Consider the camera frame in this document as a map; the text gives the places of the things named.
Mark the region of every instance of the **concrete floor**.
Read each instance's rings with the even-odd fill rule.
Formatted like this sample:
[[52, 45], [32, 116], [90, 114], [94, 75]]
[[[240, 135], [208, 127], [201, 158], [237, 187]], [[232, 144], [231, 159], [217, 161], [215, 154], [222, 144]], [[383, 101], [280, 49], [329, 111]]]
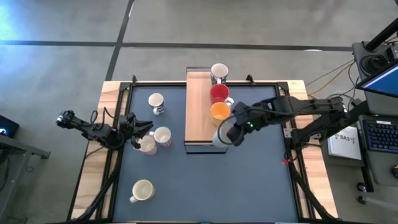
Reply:
[[[128, 0], [3, 0], [0, 40], [116, 42]], [[136, 0], [124, 42], [345, 46], [369, 40], [394, 20], [393, 0]], [[89, 119], [96, 109], [113, 47], [0, 45], [0, 114], [17, 121], [17, 138], [52, 151], [34, 159], [12, 214], [28, 223], [62, 222], [72, 200], [87, 141], [55, 125], [64, 109]], [[183, 80], [185, 67], [223, 62], [229, 79], [309, 82], [351, 60], [350, 52], [122, 48], [113, 80]], [[358, 71], [353, 67], [354, 78]], [[320, 88], [331, 78], [307, 87]], [[317, 96], [351, 88], [343, 73]], [[356, 96], [364, 98], [363, 93]], [[340, 218], [397, 223], [395, 212], [360, 205], [358, 167], [326, 168]], [[374, 198], [398, 203], [398, 189], [376, 186]]]

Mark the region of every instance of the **mug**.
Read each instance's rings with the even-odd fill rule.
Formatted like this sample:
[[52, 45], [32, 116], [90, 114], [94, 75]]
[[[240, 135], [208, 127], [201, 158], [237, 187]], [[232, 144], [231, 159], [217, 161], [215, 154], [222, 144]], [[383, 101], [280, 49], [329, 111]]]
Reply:
[[151, 131], [149, 135], [153, 136], [155, 141], [163, 147], [172, 145], [172, 132], [169, 128], [159, 127], [154, 132]]
[[229, 89], [224, 84], [215, 84], [210, 90], [211, 104], [217, 102], [234, 103], [234, 100], [229, 97]]
[[229, 117], [231, 113], [231, 103], [217, 102], [210, 108], [211, 122], [219, 126], [221, 122]]
[[228, 67], [223, 63], [217, 63], [211, 67], [211, 83], [213, 85], [225, 84], [227, 76]]
[[154, 110], [154, 115], [159, 115], [164, 112], [164, 98], [160, 93], [154, 93], [148, 98], [149, 105]]
[[156, 142], [153, 136], [145, 135], [142, 139], [138, 140], [138, 143], [141, 145], [141, 148], [134, 150], [141, 151], [147, 155], [154, 155], [157, 152]]
[[130, 202], [138, 202], [148, 200], [155, 194], [154, 185], [149, 180], [138, 180], [134, 186], [132, 186], [132, 197]]
[[[233, 127], [234, 125], [228, 121], [224, 122], [224, 124], [220, 127], [220, 138], [227, 143], [232, 143], [231, 140], [227, 137], [226, 133]], [[214, 133], [213, 135], [213, 145], [220, 148], [226, 148], [228, 145], [222, 143], [218, 138], [218, 133]]]

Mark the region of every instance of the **wooden board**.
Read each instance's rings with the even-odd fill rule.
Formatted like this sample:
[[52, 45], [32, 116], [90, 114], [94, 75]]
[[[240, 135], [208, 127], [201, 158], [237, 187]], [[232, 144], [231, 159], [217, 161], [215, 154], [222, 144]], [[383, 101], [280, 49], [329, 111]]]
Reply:
[[[187, 75], [200, 76], [203, 72], [189, 72]], [[306, 100], [307, 92], [305, 90], [305, 85], [302, 80], [273, 80], [273, 81], [256, 81], [256, 82], [287, 82], [289, 84], [290, 95], [300, 99]], [[101, 120], [102, 109], [104, 106], [107, 107], [108, 111], [113, 114], [116, 102], [118, 99], [120, 82], [104, 82], [103, 89], [101, 92], [101, 98], [98, 104], [98, 120]], [[122, 114], [124, 112], [125, 102], [122, 104]], [[296, 124], [298, 128], [303, 128], [313, 121], [312, 116], [298, 116], [296, 117]], [[105, 119], [106, 123], [112, 124], [113, 120], [111, 118]], [[90, 142], [88, 146], [88, 153], [92, 150], [98, 148], [98, 143]], [[312, 192], [315, 194], [320, 203], [326, 208], [326, 210], [337, 217], [337, 211], [335, 207], [335, 201], [331, 193], [331, 188], [329, 184], [329, 179], [326, 173], [325, 163], [323, 161], [322, 152], [319, 147], [310, 146], [303, 150], [303, 158], [305, 163], [305, 169], [307, 172], [308, 182]], [[78, 192], [76, 195], [76, 200], [73, 205], [72, 218], [76, 218], [81, 215], [87, 206], [93, 201], [96, 194], [98, 193], [101, 186], [101, 179], [103, 173], [103, 167], [106, 160], [106, 149], [102, 149], [99, 152], [92, 154], [86, 159], [83, 164], [83, 171], [80, 178], [80, 184], [78, 186]], [[302, 191], [300, 191], [300, 201], [302, 203], [304, 217], [308, 217], [308, 211], [306, 209], [305, 196]], [[109, 195], [106, 197], [106, 202], [104, 205], [103, 214], [106, 215], [109, 206]]]
[[210, 72], [187, 73], [186, 141], [211, 141], [217, 130], [210, 117], [211, 87]]

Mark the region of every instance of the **red cup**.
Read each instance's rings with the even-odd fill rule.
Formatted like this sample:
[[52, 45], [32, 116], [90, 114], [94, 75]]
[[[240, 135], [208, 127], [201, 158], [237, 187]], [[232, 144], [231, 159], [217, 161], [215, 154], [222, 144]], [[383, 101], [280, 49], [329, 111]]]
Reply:
[[217, 102], [224, 102], [229, 97], [229, 89], [224, 84], [216, 84], [211, 87], [210, 100], [211, 104]]

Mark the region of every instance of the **computer monitor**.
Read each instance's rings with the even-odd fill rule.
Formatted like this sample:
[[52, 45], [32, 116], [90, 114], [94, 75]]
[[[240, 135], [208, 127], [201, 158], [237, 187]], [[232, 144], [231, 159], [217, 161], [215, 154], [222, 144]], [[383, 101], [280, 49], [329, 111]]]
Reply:
[[398, 59], [365, 78], [356, 88], [398, 98]]
[[13, 138], [18, 128], [19, 124], [0, 115], [0, 135], [5, 135]]

